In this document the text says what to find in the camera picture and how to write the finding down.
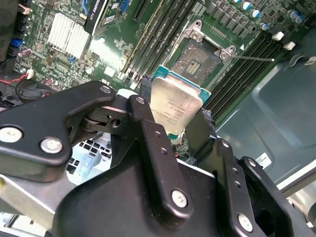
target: green circuit board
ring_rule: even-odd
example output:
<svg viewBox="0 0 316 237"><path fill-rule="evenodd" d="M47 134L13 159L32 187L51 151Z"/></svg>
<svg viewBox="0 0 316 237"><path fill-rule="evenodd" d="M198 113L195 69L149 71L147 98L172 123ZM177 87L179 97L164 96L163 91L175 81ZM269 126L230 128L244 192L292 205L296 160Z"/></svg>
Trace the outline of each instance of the green circuit board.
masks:
<svg viewBox="0 0 316 237"><path fill-rule="evenodd" d="M103 81L115 90L137 90L142 75L152 75L160 64L172 68L179 60L192 39L185 38L175 47L176 42L197 20L202 22L201 31L208 38L222 48L233 45L236 54L242 55L262 32L261 23L269 27L278 24L285 34L301 38L308 28L303 23L294 24L288 11L298 10L307 19L316 6L313 0L251 0L251 9L242 10L242 2L228 0L131 0L126 12L121 13L119 8L124 2L108 0L96 34L89 37L82 56L71 61L71 55L55 50L48 44L48 38L56 13L84 25L89 15L83 14L81 0L55 0L53 6L47 5L46 0L34 0L22 46L22 50L29 48L33 53L19 58L16 69L32 68L36 72L34 79L56 90L90 80ZM141 3L144 4L142 15L135 20ZM258 18L250 17L254 9L260 11ZM236 22L234 26L229 25L232 20ZM240 32L236 30L237 25L241 27ZM205 53L205 57L205 62L209 58L216 61L212 52ZM231 68L228 65L222 70L222 63L214 63L213 68L199 63L194 66L190 66L190 73L204 67L206 76L200 85L207 89L211 81L220 79Z"/></svg>

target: motherboard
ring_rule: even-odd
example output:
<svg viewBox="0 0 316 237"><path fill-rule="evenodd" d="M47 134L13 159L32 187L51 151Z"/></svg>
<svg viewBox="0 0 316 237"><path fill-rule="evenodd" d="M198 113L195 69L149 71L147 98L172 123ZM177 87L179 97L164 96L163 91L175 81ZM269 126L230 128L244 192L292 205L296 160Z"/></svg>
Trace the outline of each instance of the motherboard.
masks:
<svg viewBox="0 0 316 237"><path fill-rule="evenodd" d="M256 78L275 65L309 30L316 2L33 0L29 8L16 69L53 90L99 80L137 91L163 65L216 95L233 72Z"/></svg>

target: black connector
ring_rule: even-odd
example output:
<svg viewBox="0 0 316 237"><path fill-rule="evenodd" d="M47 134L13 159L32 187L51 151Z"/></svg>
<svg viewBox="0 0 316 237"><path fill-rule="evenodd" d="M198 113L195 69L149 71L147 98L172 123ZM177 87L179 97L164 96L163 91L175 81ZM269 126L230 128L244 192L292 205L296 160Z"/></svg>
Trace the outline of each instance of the black connector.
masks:
<svg viewBox="0 0 316 237"><path fill-rule="evenodd" d="M16 22L20 24L26 24L28 22L29 18L22 13L18 13L16 16Z"/></svg>
<svg viewBox="0 0 316 237"><path fill-rule="evenodd" d="M27 25L25 23L16 22L15 23L15 29L24 33L27 29Z"/></svg>
<svg viewBox="0 0 316 237"><path fill-rule="evenodd" d="M20 52L20 48L10 45L8 48L7 54L11 57L16 57L19 52Z"/></svg>
<svg viewBox="0 0 316 237"><path fill-rule="evenodd" d="M20 40L22 40L24 38L24 36L25 36L25 34L23 32L14 31L12 38L13 39L20 39Z"/></svg>
<svg viewBox="0 0 316 237"><path fill-rule="evenodd" d="M141 0L136 8L136 11L134 12L134 15L132 19L136 22L139 22L144 15L144 12L146 11L148 5L150 3L150 0Z"/></svg>

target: capacitor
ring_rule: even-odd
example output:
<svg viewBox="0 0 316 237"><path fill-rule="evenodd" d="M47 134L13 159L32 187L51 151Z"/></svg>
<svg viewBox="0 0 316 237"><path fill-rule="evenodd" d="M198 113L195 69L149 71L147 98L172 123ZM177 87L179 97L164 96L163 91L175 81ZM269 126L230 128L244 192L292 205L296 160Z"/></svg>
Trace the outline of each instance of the capacitor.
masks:
<svg viewBox="0 0 316 237"><path fill-rule="evenodd" d="M304 21L304 16L298 16L295 19L292 19L295 24L301 24Z"/></svg>
<svg viewBox="0 0 316 237"><path fill-rule="evenodd" d="M31 54L32 54L32 50L28 48L19 52L18 57L27 57L27 56L30 56Z"/></svg>
<svg viewBox="0 0 316 237"><path fill-rule="evenodd" d="M251 4L250 4L250 2L248 2L248 1L245 1L245 2L243 2L243 4L241 5L241 9L242 10L249 10L250 9L250 7L251 7Z"/></svg>
<svg viewBox="0 0 316 237"><path fill-rule="evenodd" d="M86 69L85 69L85 73L87 73L88 75L91 75L92 73L93 73L93 71L94 71L94 68L93 67L87 67Z"/></svg>
<svg viewBox="0 0 316 237"><path fill-rule="evenodd" d="M260 23L260 28L263 31L266 31L269 28L269 25L266 23Z"/></svg>
<svg viewBox="0 0 316 237"><path fill-rule="evenodd" d="M258 10L252 10L251 12L250 12L250 17L251 18L257 18L257 17L259 17L260 16L260 11L258 11Z"/></svg>
<svg viewBox="0 0 316 237"><path fill-rule="evenodd" d="M295 11L295 10L289 10L287 12L287 17L290 18L290 19L295 19L296 17L299 16L299 13L298 11Z"/></svg>

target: screw hole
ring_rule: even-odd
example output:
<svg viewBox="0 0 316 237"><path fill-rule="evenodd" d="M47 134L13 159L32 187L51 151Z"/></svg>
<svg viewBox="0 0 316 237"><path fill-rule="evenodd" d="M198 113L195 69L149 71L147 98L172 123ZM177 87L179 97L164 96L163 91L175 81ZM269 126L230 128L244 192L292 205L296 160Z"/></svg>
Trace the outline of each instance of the screw hole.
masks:
<svg viewBox="0 0 316 237"><path fill-rule="evenodd" d="M120 126L120 120L119 120L119 119L114 119L114 120L112 120L112 121L111 121L111 126L112 126L113 128L119 127L119 126Z"/></svg>
<svg viewBox="0 0 316 237"><path fill-rule="evenodd" d="M235 183L235 185L236 185L237 187L239 187L239 188L241 189L241 184L240 184L238 181L235 181L234 183Z"/></svg>
<svg viewBox="0 0 316 237"><path fill-rule="evenodd" d="M167 152L167 150L165 148L161 148L160 149L160 153L163 154L163 155L168 154L168 152Z"/></svg>
<svg viewBox="0 0 316 237"><path fill-rule="evenodd" d="M155 132L155 136L156 136L156 137L160 137L160 136L161 136L161 133L158 132L158 131L156 131L156 132Z"/></svg>

